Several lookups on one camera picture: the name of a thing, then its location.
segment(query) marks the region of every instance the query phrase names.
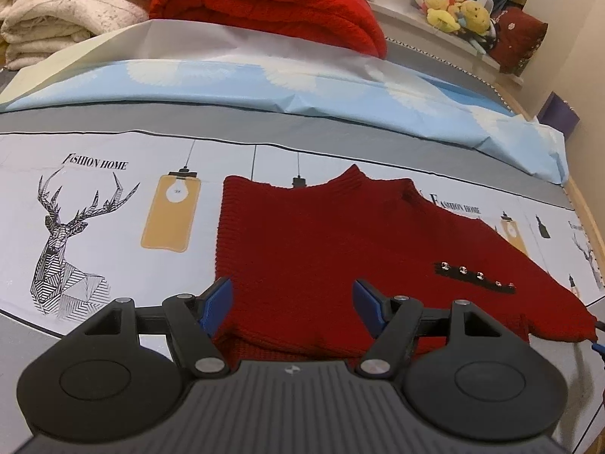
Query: deer antler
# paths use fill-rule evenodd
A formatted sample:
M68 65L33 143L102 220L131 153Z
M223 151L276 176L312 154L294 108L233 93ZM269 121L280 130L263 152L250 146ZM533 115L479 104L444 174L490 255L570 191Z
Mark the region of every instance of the deer antler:
M53 218L59 217L60 208L57 206L57 197L59 197L59 193L61 192L61 188L63 186L59 186L59 189L54 193L53 197L50 198L50 201L48 201L48 195L50 193L47 191L47 189L48 189L48 183L50 182L50 180L54 176L56 176L60 170L61 169L54 171L48 177L48 179L46 179L46 182L44 183L44 185L42 185L42 179L44 178L44 176L40 176L40 182L38 183L38 201L40 201L40 204L46 209L48 214L50 216L52 216Z
M580 243L578 242L578 239L576 238L575 234L574 234L574 243L576 244L577 248L580 249L580 251L582 251L582 254L584 255L586 261L590 261L592 259L590 250L584 250L584 248L582 246L580 246Z
M105 203L103 204L103 206L101 208L97 208L97 205L99 204L99 191L97 190L93 203L89 207L84 208L82 211L78 210L78 212L76 213L76 216L70 222L70 224L77 225L77 224L83 222L84 220L86 220L87 218L92 218L93 216L105 215L105 213L111 213L111 212L116 211L120 206L122 206L124 203L126 203L126 201L128 201L130 199L130 197L134 194L134 192L137 191L138 186L140 186L140 183L138 183L136 186L134 186L134 188L132 188L132 191L128 193L126 198L124 198L123 200L120 200L124 189L122 188L122 185L120 184L119 180L117 179L116 173L113 173L113 175L114 175L114 180L116 181L116 192L114 193L111 200L105 201Z

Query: blue gripper pad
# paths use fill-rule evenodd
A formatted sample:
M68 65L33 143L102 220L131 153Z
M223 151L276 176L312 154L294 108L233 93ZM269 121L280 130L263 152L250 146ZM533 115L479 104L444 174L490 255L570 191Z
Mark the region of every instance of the blue gripper pad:
M380 300L359 281L353 283L353 307L372 338L377 338L386 326Z
M199 323L211 338L223 323L233 305L231 280L219 280L202 294L204 314Z

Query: white light bulb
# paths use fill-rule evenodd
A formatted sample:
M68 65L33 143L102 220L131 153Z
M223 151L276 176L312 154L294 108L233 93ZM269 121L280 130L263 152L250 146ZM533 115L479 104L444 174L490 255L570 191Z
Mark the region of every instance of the white light bulb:
M171 186L166 189L166 199L171 203L180 203L189 195L189 190L184 179L176 178Z

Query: metal screw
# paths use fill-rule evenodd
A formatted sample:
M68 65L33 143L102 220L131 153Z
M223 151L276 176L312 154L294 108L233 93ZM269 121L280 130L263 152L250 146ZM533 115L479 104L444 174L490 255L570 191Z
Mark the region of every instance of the metal screw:
M372 375L380 375L391 370L391 364L380 358L364 360L360 365L361 370Z
M201 358L195 363L195 368L203 373L217 373L225 368L225 362L215 356Z

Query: blue and white patterned fabric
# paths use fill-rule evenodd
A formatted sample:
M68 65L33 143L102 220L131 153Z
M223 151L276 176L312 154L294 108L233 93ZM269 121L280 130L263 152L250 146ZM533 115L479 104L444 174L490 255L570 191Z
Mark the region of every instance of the blue and white patterned fabric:
M476 149L556 184L568 177L563 136L513 117L502 105L402 66L365 66L364 75L301 60L144 59L103 63L2 106L111 101L218 104L334 117Z

